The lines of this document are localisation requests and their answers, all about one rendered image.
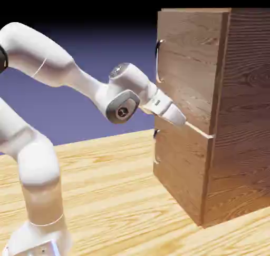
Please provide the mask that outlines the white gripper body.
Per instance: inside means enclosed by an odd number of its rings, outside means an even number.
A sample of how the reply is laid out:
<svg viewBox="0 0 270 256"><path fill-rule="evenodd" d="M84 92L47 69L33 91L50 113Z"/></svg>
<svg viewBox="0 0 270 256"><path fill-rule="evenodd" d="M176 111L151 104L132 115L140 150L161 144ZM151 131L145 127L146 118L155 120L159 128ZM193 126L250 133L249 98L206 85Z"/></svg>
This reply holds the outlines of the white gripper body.
<svg viewBox="0 0 270 256"><path fill-rule="evenodd" d="M161 118L175 126L183 126L187 120L182 111L174 103L170 104L168 109L161 115Z"/></svg>

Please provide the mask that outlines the small wooden cabinet door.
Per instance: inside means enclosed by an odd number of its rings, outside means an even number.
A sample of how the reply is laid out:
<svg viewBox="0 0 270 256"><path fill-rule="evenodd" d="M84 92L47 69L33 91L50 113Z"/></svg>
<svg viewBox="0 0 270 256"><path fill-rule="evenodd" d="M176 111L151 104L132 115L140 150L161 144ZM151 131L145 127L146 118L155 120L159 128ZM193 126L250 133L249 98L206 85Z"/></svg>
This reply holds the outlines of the small wooden cabinet door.
<svg viewBox="0 0 270 256"><path fill-rule="evenodd" d="M184 125L176 127L155 118L157 157L153 172L172 197L197 224L202 224L203 192L213 139Z"/></svg>

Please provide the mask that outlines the large wooden cabinet door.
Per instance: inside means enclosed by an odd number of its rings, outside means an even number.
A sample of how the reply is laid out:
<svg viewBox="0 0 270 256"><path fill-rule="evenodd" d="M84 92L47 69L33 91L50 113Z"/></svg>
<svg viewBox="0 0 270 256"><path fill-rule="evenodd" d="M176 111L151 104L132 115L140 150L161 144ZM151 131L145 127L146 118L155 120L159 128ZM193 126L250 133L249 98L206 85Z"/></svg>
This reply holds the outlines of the large wooden cabinet door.
<svg viewBox="0 0 270 256"><path fill-rule="evenodd" d="M184 8L158 13L157 40L165 40L158 60L161 88L188 122L208 135L215 127L229 12Z"/></svg>

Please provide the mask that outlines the brown wooden cabinet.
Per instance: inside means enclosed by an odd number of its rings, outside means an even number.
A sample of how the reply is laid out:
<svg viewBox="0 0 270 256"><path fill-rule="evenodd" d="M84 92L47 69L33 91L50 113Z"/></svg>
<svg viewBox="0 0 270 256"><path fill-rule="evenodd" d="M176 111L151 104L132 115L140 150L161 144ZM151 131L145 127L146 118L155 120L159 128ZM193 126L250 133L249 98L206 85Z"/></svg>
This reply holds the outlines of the brown wooden cabinet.
<svg viewBox="0 0 270 256"><path fill-rule="evenodd" d="M270 8L227 9L202 227L270 206Z"/></svg>

